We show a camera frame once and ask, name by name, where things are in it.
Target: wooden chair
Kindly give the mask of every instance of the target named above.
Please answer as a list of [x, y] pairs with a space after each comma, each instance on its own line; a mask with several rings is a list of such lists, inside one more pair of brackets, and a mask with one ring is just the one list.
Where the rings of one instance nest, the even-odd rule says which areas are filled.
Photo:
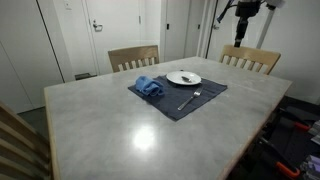
[[226, 64], [238, 66], [239, 60], [242, 61], [240, 68], [244, 69], [248, 61], [250, 64], [248, 70], [252, 71], [255, 64], [258, 64], [255, 71], [259, 72], [263, 65], [266, 65], [266, 70], [264, 74], [270, 74], [273, 67], [276, 65], [281, 54], [277, 52], [264, 51], [260, 49], [253, 49], [248, 47], [233, 47], [232, 45], [225, 45], [220, 57], [221, 63], [223, 63], [225, 56], [228, 56]]
[[1, 179], [50, 179], [50, 145], [0, 102]]
[[146, 66], [147, 64], [159, 64], [157, 45], [116, 49], [109, 51], [108, 53], [113, 72], [119, 72], [120, 65], [125, 71], [127, 69], [133, 69], [134, 66], [139, 68], [140, 66]]

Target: blue placemat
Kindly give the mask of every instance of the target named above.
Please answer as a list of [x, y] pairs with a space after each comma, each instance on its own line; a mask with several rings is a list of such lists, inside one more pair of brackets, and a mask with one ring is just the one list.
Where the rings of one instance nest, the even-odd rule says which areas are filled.
[[[144, 96], [136, 90], [135, 85], [128, 87], [128, 89], [174, 121], [185, 117], [227, 89], [226, 85], [221, 85], [206, 79], [202, 79], [201, 84], [195, 86], [177, 85], [168, 81], [165, 76], [158, 76], [154, 78], [154, 80], [163, 84], [165, 95], [155, 97]], [[188, 100], [199, 86], [203, 86], [201, 95], [193, 99], [184, 109], [179, 111], [178, 107]]]

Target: gray table top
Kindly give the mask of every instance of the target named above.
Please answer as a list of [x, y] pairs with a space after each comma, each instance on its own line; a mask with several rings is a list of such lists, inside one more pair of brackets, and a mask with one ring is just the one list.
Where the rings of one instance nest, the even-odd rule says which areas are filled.
[[[228, 85], [178, 122], [127, 87], [177, 70]], [[45, 88], [61, 179], [212, 180], [226, 177], [291, 85], [198, 57]]]

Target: white plate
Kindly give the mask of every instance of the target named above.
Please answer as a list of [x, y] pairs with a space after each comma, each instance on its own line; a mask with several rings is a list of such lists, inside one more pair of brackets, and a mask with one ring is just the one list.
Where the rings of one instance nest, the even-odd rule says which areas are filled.
[[[187, 77], [191, 82], [186, 82], [182, 79], [182, 76]], [[175, 71], [167, 74], [167, 79], [175, 84], [181, 85], [195, 85], [201, 82], [201, 77], [195, 73], [187, 71]]]

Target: red object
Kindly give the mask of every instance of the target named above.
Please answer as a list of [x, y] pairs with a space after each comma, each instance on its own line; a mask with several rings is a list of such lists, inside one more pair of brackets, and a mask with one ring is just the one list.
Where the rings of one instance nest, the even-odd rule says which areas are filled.
[[298, 122], [295, 122], [294, 126], [302, 131], [309, 131], [309, 129], [310, 129], [310, 126], [306, 126], [306, 125], [298, 123]]
[[282, 172], [284, 175], [288, 176], [289, 178], [295, 179], [300, 175], [299, 169], [296, 169], [296, 172], [292, 172], [289, 168], [287, 168], [281, 162], [277, 162], [276, 167], [280, 170], [280, 172]]

